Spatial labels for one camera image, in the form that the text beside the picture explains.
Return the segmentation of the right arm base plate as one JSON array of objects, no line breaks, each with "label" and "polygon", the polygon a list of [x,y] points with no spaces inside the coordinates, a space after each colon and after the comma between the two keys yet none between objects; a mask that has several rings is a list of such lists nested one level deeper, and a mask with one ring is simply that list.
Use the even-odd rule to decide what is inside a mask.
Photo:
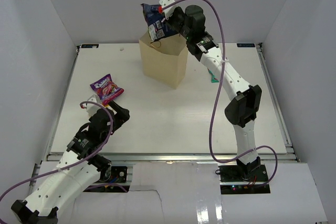
[{"label": "right arm base plate", "polygon": [[220,176],[221,182],[266,182],[268,180],[265,165],[261,165],[248,175],[237,165],[223,165],[218,167],[215,174]]}]

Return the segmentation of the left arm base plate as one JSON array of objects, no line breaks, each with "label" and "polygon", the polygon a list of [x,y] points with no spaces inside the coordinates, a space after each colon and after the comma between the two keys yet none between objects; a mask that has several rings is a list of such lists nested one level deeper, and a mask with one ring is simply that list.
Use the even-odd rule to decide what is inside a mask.
[{"label": "left arm base plate", "polygon": [[126,166],[111,166],[105,173],[104,182],[125,183],[127,181],[128,168]]}]

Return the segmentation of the beige paper bag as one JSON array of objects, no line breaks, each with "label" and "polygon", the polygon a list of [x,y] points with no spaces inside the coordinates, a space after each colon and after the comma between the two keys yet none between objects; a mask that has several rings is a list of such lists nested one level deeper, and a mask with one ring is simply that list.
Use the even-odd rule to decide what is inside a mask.
[{"label": "beige paper bag", "polygon": [[139,39],[139,46],[144,75],[177,89],[186,73],[186,40],[174,35],[152,42],[145,32]]}]

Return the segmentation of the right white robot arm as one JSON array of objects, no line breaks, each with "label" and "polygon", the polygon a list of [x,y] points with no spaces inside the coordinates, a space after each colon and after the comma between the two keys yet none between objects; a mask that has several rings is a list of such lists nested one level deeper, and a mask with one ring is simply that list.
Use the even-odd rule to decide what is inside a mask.
[{"label": "right white robot arm", "polygon": [[162,9],[168,26],[185,38],[188,51],[212,72],[220,82],[219,89],[226,91],[230,102],[224,113],[236,136],[237,175],[245,182],[250,181],[260,166],[254,134],[262,94],[260,86],[252,86],[225,58],[225,49],[206,31],[201,7],[190,5],[181,9],[163,4]]}]

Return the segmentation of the dark blue snack bag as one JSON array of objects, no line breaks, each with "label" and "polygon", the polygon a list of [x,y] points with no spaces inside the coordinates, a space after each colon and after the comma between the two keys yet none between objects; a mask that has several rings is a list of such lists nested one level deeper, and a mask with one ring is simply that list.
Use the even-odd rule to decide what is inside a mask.
[{"label": "dark blue snack bag", "polygon": [[177,32],[163,21],[165,16],[159,12],[160,5],[142,3],[141,7],[151,42],[177,35]]}]

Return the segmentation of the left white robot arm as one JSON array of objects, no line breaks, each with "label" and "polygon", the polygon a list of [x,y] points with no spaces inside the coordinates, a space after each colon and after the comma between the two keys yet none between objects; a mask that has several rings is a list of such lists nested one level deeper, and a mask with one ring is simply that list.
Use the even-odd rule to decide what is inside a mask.
[{"label": "left white robot arm", "polygon": [[110,160],[99,154],[110,136],[130,118],[130,112],[114,101],[108,107],[88,101],[81,106],[98,109],[83,124],[66,147],[62,158],[46,179],[11,210],[20,223],[57,223],[65,208],[93,183],[108,185],[119,175]]}]

